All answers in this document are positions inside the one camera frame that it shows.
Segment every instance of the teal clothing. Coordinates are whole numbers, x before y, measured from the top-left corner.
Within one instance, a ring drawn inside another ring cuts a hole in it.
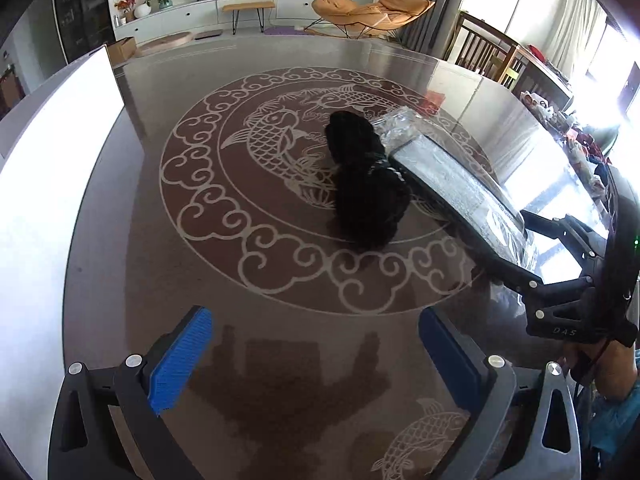
[[[640,368],[640,350],[636,350],[636,365]],[[622,402],[611,402],[598,396],[593,401],[590,423],[591,447],[600,451],[600,463],[605,465],[618,448],[640,415],[640,379]]]

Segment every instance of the fish design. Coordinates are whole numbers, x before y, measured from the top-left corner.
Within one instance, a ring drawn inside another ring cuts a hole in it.
[[[300,106],[304,111],[292,109]],[[319,164],[325,158],[324,132],[305,131],[302,123],[325,124],[332,111],[348,107],[373,118],[395,106],[385,98],[355,90],[353,84],[291,92],[261,104],[244,120],[242,130],[224,140],[221,149],[246,144],[251,158],[282,179],[287,189],[312,206],[330,209],[334,207],[334,168]],[[295,156],[292,151],[300,139],[311,145]]]
[[[444,455],[447,444],[453,442],[466,424],[466,416],[445,412],[434,399],[418,399],[424,416],[412,422],[393,439],[385,455],[376,460],[372,471],[382,471],[383,480],[404,480],[404,470],[414,468],[409,458],[415,451],[436,450]]]

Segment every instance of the silver bolt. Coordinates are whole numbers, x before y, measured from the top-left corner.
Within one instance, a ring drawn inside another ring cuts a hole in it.
[[[504,359],[499,355],[490,355],[488,361],[494,368],[502,368],[504,366]]]
[[[124,362],[129,368],[135,368],[136,366],[140,366],[140,363],[142,362],[142,357],[139,356],[138,354],[133,354],[127,357],[127,360]]]
[[[549,373],[551,373],[551,375],[558,376],[562,373],[562,368],[558,363],[551,362],[546,365],[546,369],[549,370]]]
[[[82,371],[82,363],[73,363],[69,367],[69,373],[71,375],[79,374]]]

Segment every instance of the blue gripper pad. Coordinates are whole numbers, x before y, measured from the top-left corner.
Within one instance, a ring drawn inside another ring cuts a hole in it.
[[[482,377],[460,345],[462,341],[456,340],[432,308],[420,313],[418,335],[456,406],[478,412],[482,408]]]
[[[200,307],[151,372],[148,399],[156,415],[174,406],[209,344],[212,331],[211,313]]]

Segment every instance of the purple mat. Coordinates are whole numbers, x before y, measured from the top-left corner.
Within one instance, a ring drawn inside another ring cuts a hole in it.
[[[265,29],[267,36],[312,36],[311,32],[296,30],[294,27],[271,27]]]

